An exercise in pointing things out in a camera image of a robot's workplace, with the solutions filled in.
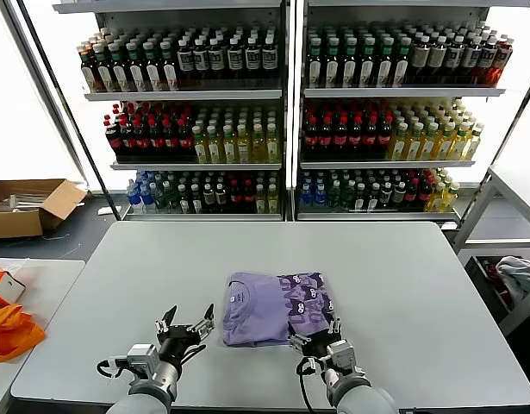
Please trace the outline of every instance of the metal shelving unit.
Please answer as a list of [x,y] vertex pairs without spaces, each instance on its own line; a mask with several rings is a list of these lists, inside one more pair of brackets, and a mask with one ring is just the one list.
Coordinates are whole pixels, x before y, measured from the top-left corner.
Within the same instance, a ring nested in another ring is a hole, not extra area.
[[178,163],[118,163],[110,165],[116,171],[279,171],[282,164],[178,164]]

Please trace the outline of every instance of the floor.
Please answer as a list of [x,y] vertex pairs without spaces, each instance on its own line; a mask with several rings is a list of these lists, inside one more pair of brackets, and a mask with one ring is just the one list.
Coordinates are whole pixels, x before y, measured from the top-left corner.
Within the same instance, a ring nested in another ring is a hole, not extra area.
[[[117,196],[117,203],[123,203],[125,197]],[[457,210],[463,210],[467,200],[460,200]],[[25,239],[0,241],[0,257],[32,257],[37,259],[71,259],[87,261],[98,243],[106,233],[109,226],[115,222],[113,216],[98,216],[97,211],[101,207],[107,206],[105,199],[87,199],[84,205],[77,207],[72,215],[54,232],[40,237],[29,237]],[[471,235],[471,238],[509,238],[509,237],[530,237],[530,224],[505,200],[496,199],[485,211],[482,220]],[[518,254],[530,259],[530,249],[496,251],[463,251],[458,256],[464,265],[474,254],[481,255],[506,255]],[[523,323],[508,338],[508,343],[512,347],[514,354],[530,380],[530,321]],[[83,413],[100,414],[107,409],[96,406],[76,406],[27,403],[15,401],[10,407],[9,414],[20,414],[30,412],[34,414],[62,414],[62,413]],[[430,412],[431,414],[452,414],[453,412],[466,412],[473,414],[530,414],[530,407],[511,408],[485,408],[469,410],[434,410],[417,411],[420,413]]]

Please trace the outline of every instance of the bottle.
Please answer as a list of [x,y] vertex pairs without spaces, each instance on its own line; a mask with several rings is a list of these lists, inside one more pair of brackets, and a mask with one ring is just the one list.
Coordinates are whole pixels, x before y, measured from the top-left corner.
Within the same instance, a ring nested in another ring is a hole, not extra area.
[[396,129],[396,135],[391,139],[393,141],[391,152],[388,154],[388,160],[399,161],[402,158],[402,152],[406,144],[406,135],[408,131],[408,124],[400,122]]
[[[443,60],[446,56],[446,36],[439,36],[437,41],[431,45],[429,56],[427,57],[427,76],[439,76]],[[432,79],[434,83],[438,83],[438,79]]]
[[106,92],[114,92],[115,75],[112,75],[112,65],[108,61],[108,57],[103,50],[103,44],[97,43],[93,47],[97,59],[97,70],[102,80],[103,88]]
[[318,151],[325,154],[329,151],[332,142],[332,119],[329,116],[324,118],[324,123],[318,137]]
[[201,127],[198,127],[197,125],[193,127],[192,134],[194,135],[194,149],[196,150],[197,162],[199,164],[208,164],[207,145],[203,138]]
[[478,85],[485,85],[487,82],[487,73],[495,60],[496,52],[496,37],[493,36],[489,38],[486,45],[483,45],[477,66],[472,73],[472,77]]
[[221,153],[219,152],[219,139],[216,133],[216,127],[209,125],[207,127],[207,135],[209,137],[209,156],[211,159],[211,164],[220,164],[221,163]]
[[340,203],[341,189],[339,180],[334,180],[327,192],[327,206],[336,209]]
[[245,125],[238,125],[238,154],[241,164],[249,164],[251,155]]
[[322,40],[314,37],[310,41],[310,55],[307,58],[307,80],[309,88],[317,88],[320,84],[321,59],[320,48]]
[[443,81],[445,84],[454,84],[458,80],[454,77],[457,75],[458,67],[460,66],[460,60],[464,54],[465,46],[462,44],[464,41],[463,36],[456,36],[454,42],[448,46],[446,50],[445,63],[443,64]]
[[399,47],[399,54],[396,58],[395,71],[393,73],[393,87],[400,88],[404,83],[406,71],[408,69],[408,54],[410,53],[410,44],[412,39],[403,37]]
[[343,79],[341,80],[341,87],[352,87],[352,80],[354,79],[354,72],[357,67],[355,53],[357,50],[357,39],[349,37],[346,39],[345,59],[343,60]]
[[421,145],[418,148],[417,160],[429,161],[431,160],[431,153],[433,146],[438,140],[439,124],[431,122],[427,126],[427,133],[421,137]]
[[324,79],[327,88],[334,88],[337,79],[338,61],[338,46],[340,40],[337,37],[330,37],[327,45],[327,57],[324,59]]
[[372,183],[370,196],[368,199],[368,206],[366,207],[366,211],[372,212],[377,208],[377,201],[379,198],[379,188],[380,187],[378,183]]
[[266,78],[277,78],[278,50],[274,38],[267,36],[263,47],[263,69]]
[[483,128],[484,124],[480,122],[476,123],[475,127],[473,127],[473,131],[471,131],[471,138],[466,144],[467,148],[464,149],[463,160],[471,161],[473,159],[473,156],[477,151],[477,147],[481,142],[481,133],[483,132]]
[[377,60],[377,83],[376,87],[384,88],[390,80],[391,74],[391,53],[393,52],[394,39],[392,37],[383,38],[382,54]]

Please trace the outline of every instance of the cardboard box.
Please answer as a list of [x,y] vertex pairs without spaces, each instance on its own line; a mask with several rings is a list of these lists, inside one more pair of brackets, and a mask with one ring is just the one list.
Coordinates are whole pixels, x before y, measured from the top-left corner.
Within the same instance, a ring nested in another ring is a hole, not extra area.
[[50,195],[38,210],[0,212],[0,239],[42,235],[44,230],[56,229],[86,195],[66,179],[0,181],[0,201],[22,192]]

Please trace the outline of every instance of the yellow bottle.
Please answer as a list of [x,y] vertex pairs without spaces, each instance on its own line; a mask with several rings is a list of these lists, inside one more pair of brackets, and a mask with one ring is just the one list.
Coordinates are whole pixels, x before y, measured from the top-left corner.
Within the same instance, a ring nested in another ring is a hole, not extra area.
[[460,189],[459,183],[452,183],[448,191],[445,192],[443,200],[440,204],[440,211],[443,213],[451,213],[454,209],[454,203],[458,199],[458,190]]
[[446,155],[454,142],[454,122],[445,125],[443,135],[440,137],[436,147],[433,147],[432,160],[446,160]]
[[431,160],[431,152],[435,142],[439,140],[439,124],[431,122],[427,127],[427,133],[421,138],[421,145],[418,148],[418,157],[420,161]]
[[458,133],[456,134],[456,139],[454,144],[446,155],[447,160],[458,161],[462,158],[462,154],[465,149],[465,144],[468,141],[468,134],[470,132],[470,124],[467,122],[462,122]]
[[440,207],[443,201],[443,192],[445,192],[445,183],[439,182],[435,186],[435,192],[431,195],[429,201],[427,201],[424,211],[439,213],[441,211]]
[[469,141],[468,148],[464,150],[464,160],[471,161],[473,156],[475,155],[475,152],[477,151],[477,147],[479,146],[479,143],[481,142],[481,133],[483,132],[484,124],[478,122],[476,126],[473,128],[473,132],[471,132],[471,138]]
[[268,153],[268,162],[280,161],[280,145],[276,133],[276,123],[269,123],[266,126],[266,149]]
[[232,132],[232,126],[225,125],[222,127],[224,133],[224,154],[227,164],[235,164],[240,161],[238,154],[238,146],[236,145],[236,138]]
[[400,122],[396,128],[395,134],[391,137],[393,144],[390,152],[387,155],[388,160],[399,161],[402,157],[402,151],[404,150],[404,144],[406,142],[406,133],[408,130],[408,124]]
[[241,164],[249,164],[251,158],[251,146],[246,132],[246,125],[238,125],[238,154]]
[[412,135],[410,140],[406,142],[404,150],[402,151],[402,158],[407,161],[414,161],[418,154],[418,149],[421,145],[421,132],[423,131],[423,123],[417,122],[412,128]]
[[266,141],[263,134],[263,126],[260,123],[253,125],[252,161],[262,163],[267,161]]

